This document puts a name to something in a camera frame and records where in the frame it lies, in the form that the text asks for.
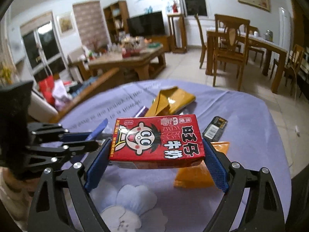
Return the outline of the person's left hand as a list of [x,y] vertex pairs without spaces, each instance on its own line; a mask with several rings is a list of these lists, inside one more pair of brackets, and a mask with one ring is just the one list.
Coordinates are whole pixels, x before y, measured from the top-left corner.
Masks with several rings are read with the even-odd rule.
[[11,217],[17,222],[28,219],[29,208],[37,180],[20,181],[8,168],[1,167],[1,201]]

